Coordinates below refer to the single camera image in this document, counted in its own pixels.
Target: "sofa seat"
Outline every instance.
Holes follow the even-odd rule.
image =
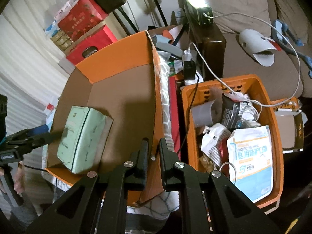
[[[256,74],[263,82],[271,101],[289,98],[294,93],[298,82],[298,71],[284,51],[277,51],[273,65],[264,67],[242,49],[237,34],[224,33],[223,35],[227,41],[223,77]],[[295,96],[299,97],[302,92],[303,86],[300,80]]]

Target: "white paper package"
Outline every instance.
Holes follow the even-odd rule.
[[[237,171],[235,185],[253,202],[273,188],[272,145],[269,126],[236,129],[227,140],[229,162]],[[230,180],[235,171],[230,167]]]

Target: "red box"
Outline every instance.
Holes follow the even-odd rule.
[[[108,14],[94,0],[79,0],[57,25],[76,41],[107,16]]]
[[[66,58],[74,65],[77,65],[98,50],[116,41],[115,35],[110,31],[108,26],[102,26],[93,35],[80,42]]]

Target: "metal bolt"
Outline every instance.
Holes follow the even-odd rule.
[[[91,171],[91,172],[88,172],[87,176],[88,178],[94,178],[96,177],[97,173],[95,171]]]
[[[213,175],[215,178],[220,178],[220,177],[221,177],[221,172],[219,172],[219,171],[213,171],[212,175]]]
[[[185,164],[183,162],[176,162],[174,164],[177,168],[183,168],[185,166]]]
[[[127,161],[124,163],[125,167],[132,167],[133,166],[133,162],[132,161]]]

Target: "person's hand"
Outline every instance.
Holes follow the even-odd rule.
[[[0,167],[0,175],[4,175],[4,170]],[[25,170],[24,170],[24,164],[23,162],[19,162],[18,163],[18,169],[13,177],[13,181],[14,181],[14,190],[20,194],[23,193],[25,191]],[[3,193],[7,193],[4,188],[3,185],[0,181],[0,189]]]

